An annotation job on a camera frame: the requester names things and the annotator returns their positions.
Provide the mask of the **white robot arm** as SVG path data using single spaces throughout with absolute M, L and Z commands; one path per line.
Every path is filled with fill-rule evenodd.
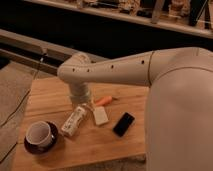
M 164 49 L 99 63 L 75 53 L 57 75 L 76 100 L 89 96 L 90 82 L 148 86 L 147 171 L 213 171 L 213 51 Z

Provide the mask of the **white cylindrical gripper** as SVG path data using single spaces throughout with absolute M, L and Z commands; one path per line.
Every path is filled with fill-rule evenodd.
M 74 106 L 90 102 L 91 92 L 87 83 L 70 84 L 69 90 L 70 100 Z

